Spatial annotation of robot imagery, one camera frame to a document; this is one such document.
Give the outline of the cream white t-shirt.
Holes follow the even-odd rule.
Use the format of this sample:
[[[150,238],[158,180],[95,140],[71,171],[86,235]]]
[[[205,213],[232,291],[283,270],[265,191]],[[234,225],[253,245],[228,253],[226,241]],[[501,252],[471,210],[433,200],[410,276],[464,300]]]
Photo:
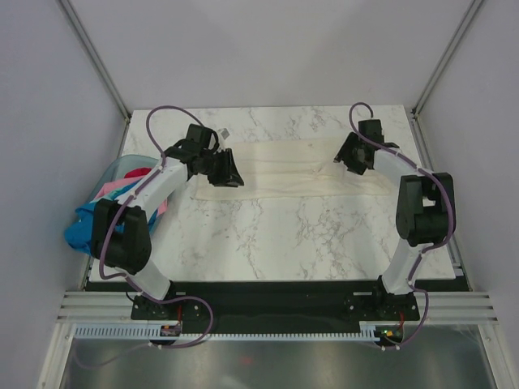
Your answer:
[[[339,138],[281,140],[231,145],[244,185],[215,187],[206,177],[197,179],[195,198],[208,201],[390,195],[393,184],[373,170],[362,176],[349,172],[333,158]]]

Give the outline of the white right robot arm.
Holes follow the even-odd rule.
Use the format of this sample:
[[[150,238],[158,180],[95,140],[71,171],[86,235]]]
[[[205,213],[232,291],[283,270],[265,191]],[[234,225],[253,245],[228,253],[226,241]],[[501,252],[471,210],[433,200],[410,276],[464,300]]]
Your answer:
[[[419,167],[395,143],[386,143],[378,119],[360,121],[334,161],[357,175],[374,170],[398,189],[395,221],[400,240],[381,276],[385,291],[371,299],[377,317],[391,318],[401,308],[397,295],[414,289],[425,253],[446,245],[456,229],[453,177]]]

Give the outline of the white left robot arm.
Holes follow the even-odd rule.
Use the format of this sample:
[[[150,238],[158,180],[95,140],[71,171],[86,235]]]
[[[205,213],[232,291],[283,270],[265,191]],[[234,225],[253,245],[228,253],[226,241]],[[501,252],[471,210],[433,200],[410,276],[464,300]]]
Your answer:
[[[185,138],[161,151],[161,158],[144,178],[116,199],[100,199],[93,212],[91,254],[99,260],[103,280],[124,278],[150,297],[150,310],[171,318],[178,299],[169,294],[170,279],[152,261],[149,223],[158,208],[196,175],[215,187],[244,185],[233,152],[224,147],[228,134],[191,124]]]

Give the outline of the red t-shirt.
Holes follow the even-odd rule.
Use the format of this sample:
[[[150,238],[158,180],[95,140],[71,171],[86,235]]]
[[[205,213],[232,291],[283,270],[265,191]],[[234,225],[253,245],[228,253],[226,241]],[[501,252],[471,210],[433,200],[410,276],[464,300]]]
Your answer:
[[[149,168],[149,167],[142,167],[142,168],[133,169],[133,170],[129,171],[128,173],[126,173],[124,175],[124,178],[125,179],[129,179],[129,178],[142,178],[142,177],[145,177],[151,171],[152,171],[152,168]]]

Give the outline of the clear teal-rimmed plastic basket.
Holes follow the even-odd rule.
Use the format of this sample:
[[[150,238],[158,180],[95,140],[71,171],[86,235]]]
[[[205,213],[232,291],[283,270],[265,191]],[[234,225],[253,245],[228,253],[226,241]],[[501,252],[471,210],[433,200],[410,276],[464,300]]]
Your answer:
[[[157,160],[146,156],[127,155],[118,158],[103,173],[90,195],[88,203],[93,200],[105,183],[123,179],[124,175],[133,169],[153,168],[156,163]],[[169,200],[165,199],[150,216],[146,216],[144,211],[135,205],[129,205],[125,208],[114,226],[105,253],[105,265],[107,267],[124,268],[132,274],[144,267],[151,256],[151,235],[167,210],[168,202]],[[98,258],[101,256],[105,235],[119,206],[117,204],[114,206],[103,204],[98,212],[95,208],[90,255]]]

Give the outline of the pink t-shirt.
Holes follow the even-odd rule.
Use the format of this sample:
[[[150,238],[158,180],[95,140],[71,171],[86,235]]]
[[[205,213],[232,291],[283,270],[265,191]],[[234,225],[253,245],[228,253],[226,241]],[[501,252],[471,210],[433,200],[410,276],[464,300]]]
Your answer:
[[[128,191],[132,191],[133,188],[139,184],[139,182],[144,178],[144,176],[139,177],[130,177],[123,178],[114,182],[105,183],[97,194],[94,196],[93,200],[89,203],[84,204],[80,208],[85,212],[93,213],[95,203],[99,199],[117,199]]]

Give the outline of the blue t-shirt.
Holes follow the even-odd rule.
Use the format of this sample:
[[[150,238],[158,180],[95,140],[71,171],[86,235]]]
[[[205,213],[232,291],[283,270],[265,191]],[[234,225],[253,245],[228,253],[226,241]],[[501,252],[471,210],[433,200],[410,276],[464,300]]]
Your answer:
[[[91,254],[92,226],[94,208],[100,199],[114,200],[123,194],[123,190],[129,186],[112,190],[93,201],[86,203],[75,209],[76,221],[71,224],[64,232],[67,244],[76,251]]]

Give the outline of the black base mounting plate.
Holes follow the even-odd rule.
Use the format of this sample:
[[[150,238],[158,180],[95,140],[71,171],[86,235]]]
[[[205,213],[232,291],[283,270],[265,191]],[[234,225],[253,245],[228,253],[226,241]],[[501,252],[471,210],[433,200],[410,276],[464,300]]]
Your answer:
[[[388,294],[379,281],[175,282],[166,304],[135,297],[133,320],[178,319],[188,330],[353,330],[362,322],[409,323],[412,293]]]

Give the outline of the left aluminium corner post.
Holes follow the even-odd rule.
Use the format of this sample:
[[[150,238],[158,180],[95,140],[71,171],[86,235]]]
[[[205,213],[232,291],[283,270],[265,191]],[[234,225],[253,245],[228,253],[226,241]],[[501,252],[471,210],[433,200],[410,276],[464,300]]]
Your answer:
[[[72,32],[76,39],[80,43],[82,50],[85,52],[88,60],[90,61],[93,70],[97,73],[101,83],[105,90],[108,92],[111,100],[116,105],[118,112],[122,116],[122,120],[127,124],[131,120],[131,112],[128,109],[126,103],[123,101],[122,95],[120,94],[113,78],[111,77],[106,65],[104,64],[100,54],[90,34],[88,33],[84,23],[82,22],[78,11],[75,9],[74,4],[70,0],[57,0],[58,7],[63,13],[66,21],[69,23]]]

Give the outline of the aluminium corner post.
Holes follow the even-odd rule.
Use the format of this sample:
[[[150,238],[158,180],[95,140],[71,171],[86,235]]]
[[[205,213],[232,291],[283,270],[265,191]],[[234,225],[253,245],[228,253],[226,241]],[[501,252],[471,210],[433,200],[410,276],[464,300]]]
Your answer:
[[[417,118],[419,114],[425,108],[426,103],[429,101],[431,94],[434,92],[436,85],[440,81],[444,72],[448,69],[449,64],[454,59],[457,51],[460,49],[463,40],[478,18],[478,14],[486,5],[485,0],[472,0],[466,8],[461,20],[457,24],[454,33],[451,35],[447,45],[445,46],[438,62],[427,79],[427,82],[421,91],[417,101],[413,108],[410,110],[412,117]]]
[[[100,54],[90,34],[88,33],[84,23],[82,22],[78,11],[75,9],[74,4],[70,0],[57,0],[58,7],[63,13],[66,21],[69,23],[72,32],[76,39],[80,43],[82,50],[85,52],[88,60],[90,61],[93,70],[97,73],[101,83],[105,90],[108,92],[111,100],[116,105],[118,112],[122,116],[122,120],[127,124],[131,120],[131,112],[128,109],[126,103],[123,101],[122,95],[120,94],[113,78],[111,77],[106,65],[104,64]]]

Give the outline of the right aluminium corner post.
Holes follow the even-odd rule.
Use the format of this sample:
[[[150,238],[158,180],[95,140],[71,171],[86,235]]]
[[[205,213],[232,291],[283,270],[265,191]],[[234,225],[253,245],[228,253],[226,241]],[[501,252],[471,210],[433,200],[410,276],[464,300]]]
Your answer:
[[[410,110],[412,117],[417,118],[419,114],[425,108],[426,103],[429,101],[431,94],[434,92],[436,85],[440,81],[444,72],[448,69],[449,64],[454,59],[457,51],[460,49],[463,40],[478,18],[478,14],[486,5],[485,0],[472,0],[466,8],[461,20],[457,24],[454,33],[451,35],[447,45],[445,46],[438,62],[427,79],[427,82],[421,91],[417,101],[413,108]]]

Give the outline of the aluminium frame rail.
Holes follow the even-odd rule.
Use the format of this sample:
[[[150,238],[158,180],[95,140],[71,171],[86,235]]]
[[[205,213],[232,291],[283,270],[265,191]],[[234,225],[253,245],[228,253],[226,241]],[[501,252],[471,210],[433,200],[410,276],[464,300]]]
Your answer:
[[[58,323],[129,323],[131,302],[123,292],[66,292]],[[430,292],[427,324],[496,324],[491,299],[482,292]]]

